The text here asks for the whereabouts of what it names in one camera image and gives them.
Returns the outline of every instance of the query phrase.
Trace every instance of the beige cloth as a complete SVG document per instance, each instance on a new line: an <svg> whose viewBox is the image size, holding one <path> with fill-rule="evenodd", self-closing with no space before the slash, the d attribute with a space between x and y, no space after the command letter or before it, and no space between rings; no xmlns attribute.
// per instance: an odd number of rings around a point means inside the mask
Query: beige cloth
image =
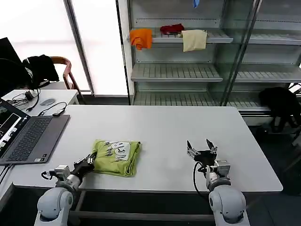
<svg viewBox="0 0 301 226"><path fill-rule="evenodd" d="M183 52L206 49L207 32L203 30L182 31Z"/></svg>

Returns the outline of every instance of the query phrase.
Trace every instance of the shelf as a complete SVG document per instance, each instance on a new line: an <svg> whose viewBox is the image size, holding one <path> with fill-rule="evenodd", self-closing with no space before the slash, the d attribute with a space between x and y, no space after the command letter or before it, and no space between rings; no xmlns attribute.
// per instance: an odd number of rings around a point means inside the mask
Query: shelf
<svg viewBox="0 0 301 226"><path fill-rule="evenodd" d="M229 97L227 106L237 108L239 111L269 111L268 108L262 107L257 92L236 93L232 92ZM223 93L213 93L214 100L221 100Z"/></svg>
<svg viewBox="0 0 301 226"><path fill-rule="evenodd" d="M177 35L164 35L160 28L150 28L152 30L153 43L183 43L183 38L178 38ZM200 28L188 28L187 30L195 30ZM222 30L207 30L207 43L232 43L233 38L230 38Z"/></svg>
<svg viewBox="0 0 301 226"><path fill-rule="evenodd" d="M296 65L241 65L235 82L301 82L301 69Z"/></svg>
<svg viewBox="0 0 301 226"><path fill-rule="evenodd" d="M253 30L249 44L301 45L301 33L281 30Z"/></svg>
<svg viewBox="0 0 301 226"><path fill-rule="evenodd" d="M146 64L134 65L132 81L220 82L222 78L211 64Z"/></svg>
<svg viewBox="0 0 301 226"><path fill-rule="evenodd" d="M215 106L206 92L137 92L134 105Z"/></svg>

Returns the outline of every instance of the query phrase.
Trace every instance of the wooden chair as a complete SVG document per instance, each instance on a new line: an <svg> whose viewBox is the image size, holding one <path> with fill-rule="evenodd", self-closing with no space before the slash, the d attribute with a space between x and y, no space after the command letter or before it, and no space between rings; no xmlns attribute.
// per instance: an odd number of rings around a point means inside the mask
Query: wooden chair
<svg viewBox="0 0 301 226"><path fill-rule="evenodd" d="M85 99L84 99L82 93L80 92L80 89L79 89L79 87L78 87L78 85L77 85L77 83L76 83L76 81L75 81L75 79L74 79L74 77L71 73L71 62L70 62L70 60L68 60L64 57L61 57L61 56L51 56L50 58L51 58L53 64L66 65L66 68L65 68L64 73L63 73L63 79L64 79L64 82L65 82L65 85L66 85L67 89L76 89L78 91L79 96L81 97L82 101L84 103L86 103ZM70 79L72 81L72 84L70 84L68 82L68 77L70 77Z"/></svg>

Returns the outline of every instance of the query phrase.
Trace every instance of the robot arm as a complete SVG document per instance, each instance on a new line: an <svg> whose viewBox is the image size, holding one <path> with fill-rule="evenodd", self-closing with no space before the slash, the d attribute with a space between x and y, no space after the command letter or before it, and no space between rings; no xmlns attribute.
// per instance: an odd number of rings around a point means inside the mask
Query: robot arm
<svg viewBox="0 0 301 226"><path fill-rule="evenodd" d="M197 151L187 141L187 154L201 163L198 169L206 178L206 186L210 191L209 202L217 226L250 226L246 213L244 195L231 186L227 175L230 165L227 161L216 160L217 147L207 140L209 150Z"/></svg>
<svg viewBox="0 0 301 226"><path fill-rule="evenodd" d="M40 197L35 226L67 226L76 192L83 177L94 169L95 157L94 153L75 162L72 172L68 166L58 166L55 170L42 173L43 178L51 179L54 176L58 181L54 188Z"/></svg>

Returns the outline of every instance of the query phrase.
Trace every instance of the blue object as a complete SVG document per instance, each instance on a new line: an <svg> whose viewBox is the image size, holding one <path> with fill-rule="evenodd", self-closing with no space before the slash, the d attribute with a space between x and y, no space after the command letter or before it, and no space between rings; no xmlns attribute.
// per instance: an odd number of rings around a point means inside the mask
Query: blue object
<svg viewBox="0 0 301 226"><path fill-rule="evenodd" d="M193 0L193 7L196 8L199 5L199 0Z"/></svg>

